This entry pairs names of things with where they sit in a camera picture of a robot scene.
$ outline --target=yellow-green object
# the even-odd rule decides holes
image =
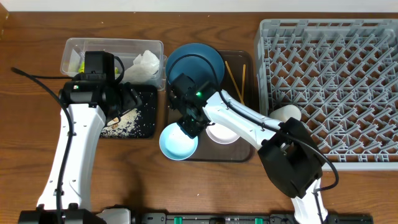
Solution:
[[[85,62],[82,62],[80,65],[80,68],[77,70],[78,73],[83,73],[85,72]],[[119,73],[119,69],[117,67],[114,68],[114,73],[118,74]]]
[[[85,62],[82,62],[80,68],[77,70],[78,73],[85,72]]]

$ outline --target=light blue bowl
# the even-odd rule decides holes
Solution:
[[[190,156],[198,147],[198,137],[191,139],[177,123],[169,124],[160,134],[160,150],[172,160],[181,161]]]

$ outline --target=wooden chopstick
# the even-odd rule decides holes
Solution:
[[[228,62],[227,62],[227,61],[225,61],[225,65],[226,65],[226,69],[228,70],[229,75],[231,76],[232,82],[234,83],[236,92],[238,92],[238,96],[239,96],[239,99],[241,100],[241,104],[244,105],[243,98],[242,98],[242,96],[241,96],[241,92],[239,92],[238,85],[237,85],[236,82],[235,82],[234,76],[232,75],[231,69],[229,68],[229,65],[228,65]]]
[[[243,64],[243,75],[242,75],[242,99],[244,99],[244,79],[246,76],[246,64]]]

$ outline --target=transparent container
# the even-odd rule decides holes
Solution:
[[[63,51],[61,73],[74,77],[78,73],[81,63],[85,60],[85,52],[96,50],[103,50],[118,56],[122,60],[125,70],[133,65],[133,61],[138,55],[150,50],[159,59],[159,69],[154,77],[145,82],[123,81],[131,82],[132,84],[154,85],[158,90],[164,89],[163,71],[165,58],[163,55],[163,43],[159,40],[70,38],[67,40]],[[115,66],[119,71],[122,70],[117,62],[115,62]]]

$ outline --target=wire rack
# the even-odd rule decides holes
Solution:
[[[255,41],[261,113],[296,105],[332,161],[397,169],[397,31],[394,20],[262,21]]]

